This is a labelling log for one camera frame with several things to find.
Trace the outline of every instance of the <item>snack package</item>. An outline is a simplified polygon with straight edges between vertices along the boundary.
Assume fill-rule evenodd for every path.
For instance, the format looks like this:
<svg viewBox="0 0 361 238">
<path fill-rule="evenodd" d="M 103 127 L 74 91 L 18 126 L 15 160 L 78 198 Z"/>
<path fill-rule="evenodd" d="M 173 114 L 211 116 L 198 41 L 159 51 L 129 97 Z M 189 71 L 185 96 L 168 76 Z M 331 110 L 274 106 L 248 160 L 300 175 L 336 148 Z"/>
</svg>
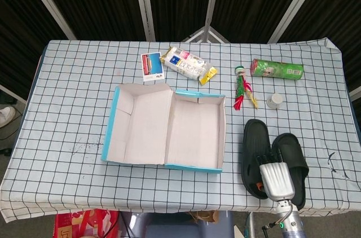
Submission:
<svg viewBox="0 0 361 238">
<path fill-rule="evenodd" d="M 167 67 L 198 80 L 201 85 L 206 84 L 217 73 L 217 69 L 205 60 L 177 47 L 170 47 L 161 60 Z"/>
<path fill-rule="evenodd" d="M 250 73 L 252 76 L 298 80 L 302 77 L 303 65 L 253 59 L 250 65 Z"/>
<path fill-rule="evenodd" d="M 118 238 L 118 213 L 109 210 L 87 210 L 57 214 L 53 238 Z"/>
</svg>

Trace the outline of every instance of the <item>black slipper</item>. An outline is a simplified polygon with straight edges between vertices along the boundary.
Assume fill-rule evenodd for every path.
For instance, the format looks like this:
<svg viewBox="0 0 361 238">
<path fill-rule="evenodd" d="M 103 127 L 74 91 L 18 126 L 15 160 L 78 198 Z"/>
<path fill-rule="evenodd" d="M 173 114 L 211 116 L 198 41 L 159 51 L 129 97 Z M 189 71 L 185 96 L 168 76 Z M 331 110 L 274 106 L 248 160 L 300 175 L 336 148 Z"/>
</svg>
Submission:
<svg viewBox="0 0 361 238">
<path fill-rule="evenodd" d="M 272 152 L 281 151 L 283 161 L 287 163 L 294 186 L 292 203 L 301 210 L 305 206 L 306 190 L 305 179 L 309 173 L 305 157 L 296 136 L 290 133 L 279 135 L 272 144 Z"/>
<path fill-rule="evenodd" d="M 268 197 L 266 193 L 259 190 L 262 185 L 262 176 L 256 157 L 270 153 L 270 149 L 267 126 L 260 120 L 249 120 L 244 127 L 243 155 L 240 155 L 242 180 L 247 191 L 261 200 Z"/>
</svg>

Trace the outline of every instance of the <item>white tablecloth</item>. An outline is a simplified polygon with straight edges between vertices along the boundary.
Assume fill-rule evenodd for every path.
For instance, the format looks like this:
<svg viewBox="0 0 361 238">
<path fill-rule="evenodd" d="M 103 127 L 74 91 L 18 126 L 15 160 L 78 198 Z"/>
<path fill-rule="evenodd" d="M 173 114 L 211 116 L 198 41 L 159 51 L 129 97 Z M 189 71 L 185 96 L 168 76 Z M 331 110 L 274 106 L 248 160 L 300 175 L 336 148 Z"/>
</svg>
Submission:
<svg viewBox="0 0 361 238">
<path fill-rule="evenodd" d="M 163 82 L 174 89 L 227 96 L 220 175 L 100 160 L 116 85 L 143 83 L 140 54 L 164 53 L 170 45 L 190 50 L 219 69 L 200 86 L 165 67 Z M 241 111 L 235 111 L 234 68 L 250 68 L 254 58 L 304 64 L 305 73 L 298 81 L 248 76 L 259 109 L 246 98 Z M 285 100 L 277 111 L 265 104 L 274 92 Z M 282 133 L 298 137 L 310 168 L 302 214 L 361 210 L 361 148 L 341 52 L 321 39 L 275 45 L 51 41 L 1 185 L 1 212 L 8 222 L 87 208 L 270 211 L 274 203 L 251 196 L 241 179 L 243 128 L 250 118 L 267 124 L 271 142 Z"/>
</svg>

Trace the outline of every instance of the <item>cable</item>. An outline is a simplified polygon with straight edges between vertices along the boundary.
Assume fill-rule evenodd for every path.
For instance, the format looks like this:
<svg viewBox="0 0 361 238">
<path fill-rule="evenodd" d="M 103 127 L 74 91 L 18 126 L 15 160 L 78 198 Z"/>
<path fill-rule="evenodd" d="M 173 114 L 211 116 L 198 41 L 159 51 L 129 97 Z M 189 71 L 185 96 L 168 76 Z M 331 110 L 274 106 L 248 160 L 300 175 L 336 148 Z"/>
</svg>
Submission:
<svg viewBox="0 0 361 238">
<path fill-rule="evenodd" d="M 269 223 L 269 224 L 267 224 L 267 225 L 264 225 L 264 226 L 262 227 L 262 231 L 263 231 L 263 234 L 264 234 L 265 238 L 268 238 L 267 230 L 268 230 L 269 228 L 273 228 L 275 225 L 278 225 L 278 224 L 281 223 L 282 221 L 285 221 L 285 220 L 292 214 L 293 205 L 292 205 L 292 203 L 291 203 L 289 200 L 288 200 L 288 204 L 290 205 L 290 209 L 289 209 L 289 211 L 287 212 L 287 214 L 286 214 L 284 217 L 278 219 L 277 221 L 275 221 L 275 222 L 273 222 L 273 223 Z"/>
<path fill-rule="evenodd" d="M 118 220 L 119 220 L 119 214 L 118 214 L 118 217 L 117 217 L 117 220 L 114 222 L 114 224 L 110 227 L 110 229 L 107 231 L 106 234 L 104 234 L 103 238 L 106 238 L 108 236 L 109 233 L 111 233 L 111 231 L 114 229 L 114 227 L 116 226 L 116 224 L 118 223 Z"/>
<path fill-rule="evenodd" d="M 11 106 L 11 107 L 13 107 L 14 109 L 15 109 L 15 111 L 17 111 L 20 115 L 18 115 L 16 118 L 14 118 L 12 121 L 10 121 L 7 125 L 5 125 L 4 127 L 1 127 L 1 129 L 2 128 L 5 128 L 6 126 L 8 126 L 8 125 L 10 125 L 10 124 L 12 124 L 14 121 L 16 121 L 19 117 L 22 117 L 23 116 L 23 114 L 16 108 L 16 107 L 14 107 L 14 106 Z M 14 132 L 12 132 L 10 135 L 8 135 L 7 137 L 5 137 L 5 138 L 0 138 L 0 141 L 3 141 L 3 140 L 6 140 L 6 139 L 8 139 L 9 137 L 11 137 L 12 135 L 14 135 L 17 131 L 18 131 L 19 129 L 16 129 Z"/>
<path fill-rule="evenodd" d="M 0 149 L 0 155 L 11 156 L 11 152 L 11 148 Z"/>
<path fill-rule="evenodd" d="M 123 220 L 123 222 L 124 222 L 124 226 L 125 226 L 125 229 L 126 229 L 126 233 L 128 234 L 128 237 L 130 238 L 128 226 L 127 226 L 127 223 L 125 222 L 125 219 L 124 219 L 124 216 L 123 216 L 123 212 L 121 212 L 121 211 L 120 211 L 120 216 L 122 216 L 122 220 Z"/>
<path fill-rule="evenodd" d="M 282 221 L 285 221 L 291 214 L 292 214 L 292 211 L 293 211 L 293 205 L 290 201 L 288 201 L 288 204 L 291 206 L 291 209 L 289 209 L 289 212 L 284 216 L 282 217 L 281 219 L 278 219 L 276 222 L 275 222 L 275 225 L 278 225 L 279 223 L 281 223 Z"/>
</svg>

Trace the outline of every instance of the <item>white cap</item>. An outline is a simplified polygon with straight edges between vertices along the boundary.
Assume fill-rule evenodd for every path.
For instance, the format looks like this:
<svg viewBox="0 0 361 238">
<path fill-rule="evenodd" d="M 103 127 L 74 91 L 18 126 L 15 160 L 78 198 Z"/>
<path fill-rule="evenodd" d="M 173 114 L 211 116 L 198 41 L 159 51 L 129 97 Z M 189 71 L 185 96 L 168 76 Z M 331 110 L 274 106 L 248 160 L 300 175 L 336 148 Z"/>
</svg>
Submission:
<svg viewBox="0 0 361 238">
<path fill-rule="evenodd" d="M 280 107 L 283 102 L 282 95 L 279 93 L 273 93 L 271 97 L 267 100 L 267 105 L 272 109 L 277 109 Z"/>
</svg>

